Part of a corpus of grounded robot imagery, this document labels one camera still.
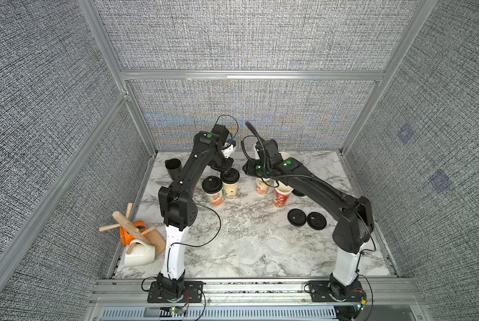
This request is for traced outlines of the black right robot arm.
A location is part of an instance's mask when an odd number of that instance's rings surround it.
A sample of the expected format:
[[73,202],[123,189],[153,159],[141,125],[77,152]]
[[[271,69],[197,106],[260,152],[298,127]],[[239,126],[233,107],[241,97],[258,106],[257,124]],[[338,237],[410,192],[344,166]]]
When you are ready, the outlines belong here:
[[359,287],[361,252],[367,249],[375,229],[371,202],[366,197],[355,198],[339,191],[295,158],[283,160],[277,156],[275,160],[273,165],[248,160],[242,169],[248,176],[269,178],[298,190],[337,221],[333,241],[338,250],[329,279],[329,296],[338,302],[345,301]]

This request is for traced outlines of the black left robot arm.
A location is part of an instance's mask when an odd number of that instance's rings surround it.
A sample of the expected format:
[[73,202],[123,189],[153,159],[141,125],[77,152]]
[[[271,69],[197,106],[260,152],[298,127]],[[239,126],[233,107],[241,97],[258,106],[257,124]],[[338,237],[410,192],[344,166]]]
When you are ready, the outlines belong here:
[[194,224],[198,208],[193,201],[197,183],[207,166],[226,173],[233,159],[222,149],[230,132],[223,125],[215,125],[212,131],[201,131],[194,137],[191,155],[182,171],[168,187],[159,190],[160,212],[166,226],[167,244],[164,264],[156,283],[163,292],[180,298],[184,292],[184,244],[190,227]]

